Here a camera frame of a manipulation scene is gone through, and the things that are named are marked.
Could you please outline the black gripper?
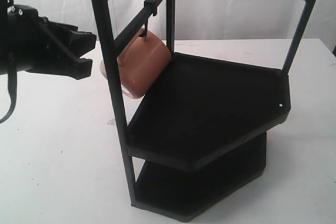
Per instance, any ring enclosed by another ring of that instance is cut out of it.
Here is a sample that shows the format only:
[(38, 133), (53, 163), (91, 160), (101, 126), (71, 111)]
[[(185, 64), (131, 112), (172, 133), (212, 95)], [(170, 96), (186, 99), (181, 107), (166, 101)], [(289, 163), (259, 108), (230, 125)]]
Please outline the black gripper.
[(91, 76), (91, 59), (78, 58), (96, 46), (96, 35), (75, 25), (41, 17), (37, 9), (12, 5), (1, 24), (1, 74), (10, 69), (81, 80)]

